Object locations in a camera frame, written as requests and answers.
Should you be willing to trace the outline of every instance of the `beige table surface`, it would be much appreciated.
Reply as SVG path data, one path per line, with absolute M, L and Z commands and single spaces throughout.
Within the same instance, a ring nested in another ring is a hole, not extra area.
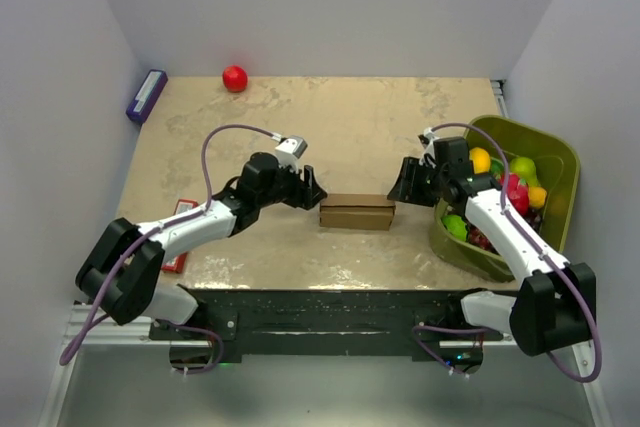
M 402 158 L 421 154 L 417 135 L 425 127 L 497 113 L 487 79 L 261 77 L 233 95 L 219 78 L 173 77 L 142 128 L 119 214 L 156 220 L 171 215 L 178 198 L 204 201 L 200 148 L 222 124 L 304 137 L 303 163 L 328 192 L 387 194 Z M 274 147 L 247 131 L 214 137 L 208 150 L 214 191 L 240 173 L 251 153 Z M 326 229 L 318 226 L 317 207 L 272 206 L 245 232 L 192 251 L 182 275 L 161 280 L 196 288 L 513 287 L 438 259 L 428 244 L 431 222 L 431 209 L 399 204 L 388 232 Z

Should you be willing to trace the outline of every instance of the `green bin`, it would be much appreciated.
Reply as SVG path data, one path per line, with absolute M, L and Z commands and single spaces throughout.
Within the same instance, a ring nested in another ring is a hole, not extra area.
M 558 137 L 504 117 L 485 115 L 475 118 L 470 124 L 493 137 L 504 150 L 507 160 L 518 156 L 533 159 L 540 185 L 547 190 L 540 236 L 562 252 L 580 174 L 580 160 L 576 152 Z M 499 158 L 482 135 L 467 130 L 464 137 L 470 148 L 482 147 L 491 157 Z M 513 280 L 502 257 L 462 242 L 447 231 L 441 221 L 447 213 L 446 202 L 441 200 L 434 213 L 435 222 L 429 230 L 429 242 L 438 257 L 485 279 L 498 282 Z

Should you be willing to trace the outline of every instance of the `black mounting plate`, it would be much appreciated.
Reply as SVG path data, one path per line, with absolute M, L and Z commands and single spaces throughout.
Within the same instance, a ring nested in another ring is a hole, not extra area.
M 206 304 L 209 326 L 224 340 L 223 362 L 243 355 L 407 356 L 432 360 L 416 343 L 411 329 L 452 326 L 448 318 L 459 306 L 458 291 L 278 291 L 189 289 Z M 421 339 L 445 360 L 462 367 L 479 365 L 478 349 L 441 349 L 441 340 L 473 340 L 423 332 Z M 151 328 L 151 340 L 185 340 L 184 332 L 166 325 Z M 189 339 L 203 339 L 197 334 Z M 500 340 L 498 333 L 487 340 Z M 207 347 L 201 349 L 206 357 Z M 170 357 L 191 357 L 198 348 L 174 346 Z

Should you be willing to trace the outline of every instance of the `yellow lemon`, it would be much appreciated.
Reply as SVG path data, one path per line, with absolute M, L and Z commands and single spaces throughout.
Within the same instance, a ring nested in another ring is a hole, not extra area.
M 534 209 L 541 209 L 547 201 L 547 191 L 542 187 L 529 186 L 529 205 Z
M 491 168 L 489 152 L 480 147 L 474 147 L 469 151 L 469 159 L 473 162 L 473 173 L 484 174 Z

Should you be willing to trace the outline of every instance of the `red object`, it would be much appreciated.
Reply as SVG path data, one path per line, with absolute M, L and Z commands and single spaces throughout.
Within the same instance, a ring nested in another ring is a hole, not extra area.
M 540 233 L 540 227 L 542 226 L 542 215 L 535 209 L 529 208 L 526 215 L 523 215 L 524 220 L 531 226 L 531 228 L 537 233 Z
M 504 185 L 504 174 L 500 177 L 500 183 Z M 529 189 L 516 174 L 509 174 L 507 197 L 520 215 L 525 215 L 529 210 Z
M 197 206 L 198 203 L 195 200 L 179 199 L 176 203 L 173 215 L 182 214 L 183 212 L 191 210 Z M 181 274 L 184 270 L 184 263 L 187 261 L 187 254 L 188 252 L 185 252 L 184 254 L 180 254 L 178 257 L 165 262 L 162 266 L 162 271 L 170 272 L 172 274 Z
M 229 92 L 242 92 L 247 88 L 249 77 L 242 67 L 230 65 L 222 72 L 222 83 Z
M 469 243 L 483 250 L 491 250 L 492 247 L 487 236 L 480 232 L 477 227 L 473 227 L 471 232 L 469 232 Z

